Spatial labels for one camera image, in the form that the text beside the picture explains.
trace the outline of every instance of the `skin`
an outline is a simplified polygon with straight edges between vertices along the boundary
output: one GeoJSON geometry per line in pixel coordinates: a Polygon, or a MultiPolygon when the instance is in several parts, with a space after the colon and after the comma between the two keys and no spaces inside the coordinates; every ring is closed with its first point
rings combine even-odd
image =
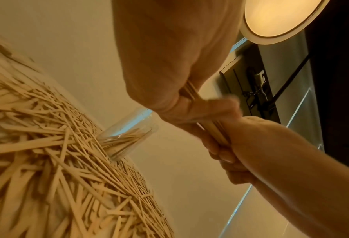
{"type": "Polygon", "coordinates": [[[191,101],[235,43],[242,0],[113,0],[126,89],[132,99],[199,137],[233,184],[252,183],[310,237],[349,237],[349,168],[275,122],[242,117],[238,99],[191,101]],[[231,139],[221,148],[196,122],[218,120],[231,139]]]}

